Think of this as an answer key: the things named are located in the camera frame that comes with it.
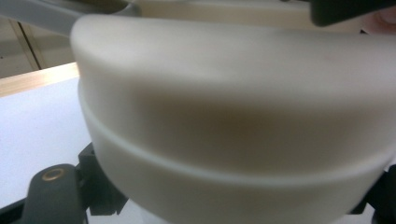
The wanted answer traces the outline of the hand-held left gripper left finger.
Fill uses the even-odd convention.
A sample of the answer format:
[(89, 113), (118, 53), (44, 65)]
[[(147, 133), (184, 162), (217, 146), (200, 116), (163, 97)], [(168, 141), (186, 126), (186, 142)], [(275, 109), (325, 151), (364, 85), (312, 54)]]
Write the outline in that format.
[(92, 216), (119, 215), (128, 198), (107, 178), (89, 143), (78, 154), (77, 171), (80, 177), (83, 204)]

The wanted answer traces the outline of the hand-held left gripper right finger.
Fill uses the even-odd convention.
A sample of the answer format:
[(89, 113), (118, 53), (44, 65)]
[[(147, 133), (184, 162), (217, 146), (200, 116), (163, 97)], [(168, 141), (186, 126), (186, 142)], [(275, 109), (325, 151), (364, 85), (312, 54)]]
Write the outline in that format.
[(396, 224), (396, 164), (380, 176), (351, 214), (362, 214), (367, 204), (375, 210), (371, 224)]

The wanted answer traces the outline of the white board sheet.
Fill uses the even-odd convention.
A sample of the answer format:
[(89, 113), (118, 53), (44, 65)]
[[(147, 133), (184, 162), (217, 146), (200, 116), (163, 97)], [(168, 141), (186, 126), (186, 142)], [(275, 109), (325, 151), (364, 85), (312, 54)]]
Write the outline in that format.
[(0, 224), (171, 224), (129, 199), (91, 215), (77, 171), (90, 142), (76, 79), (0, 97)]

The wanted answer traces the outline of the metal crossbar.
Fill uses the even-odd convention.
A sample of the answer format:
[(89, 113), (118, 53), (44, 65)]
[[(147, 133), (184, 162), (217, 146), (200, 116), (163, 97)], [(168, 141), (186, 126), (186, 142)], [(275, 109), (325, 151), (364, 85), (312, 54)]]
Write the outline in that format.
[(0, 0), (0, 16), (63, 36), (89, 14), (139, 17), (141, 10), (129, 0)]

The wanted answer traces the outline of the white jar clear base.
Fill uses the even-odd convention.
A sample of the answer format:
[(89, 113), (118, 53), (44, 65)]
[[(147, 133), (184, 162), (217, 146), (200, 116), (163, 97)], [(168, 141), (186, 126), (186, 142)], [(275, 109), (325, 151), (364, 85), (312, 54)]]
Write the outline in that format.
[(173, 224), (329, 224), (379, 178), (396, 142), (391, 107), (227, 105), (122, 83), (84, 82), (78, 96), (110, 181)]

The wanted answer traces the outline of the white round cup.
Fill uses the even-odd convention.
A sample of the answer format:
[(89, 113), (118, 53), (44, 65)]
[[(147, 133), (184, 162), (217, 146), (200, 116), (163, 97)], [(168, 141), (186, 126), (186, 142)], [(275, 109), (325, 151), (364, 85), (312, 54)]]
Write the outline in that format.
[(396, 36), (91, 15), (70, 40), (117, 182), (314, 185), (396, 153)]

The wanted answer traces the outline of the light wooden table edge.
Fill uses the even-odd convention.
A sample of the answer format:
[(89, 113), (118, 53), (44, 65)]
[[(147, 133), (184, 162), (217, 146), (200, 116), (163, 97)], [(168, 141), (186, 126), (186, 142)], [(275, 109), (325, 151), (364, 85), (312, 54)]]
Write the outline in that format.
[(67, 63), (13, 77), (0, 78), (0, 97), (29, 91), (79, 77), (76, 63)]

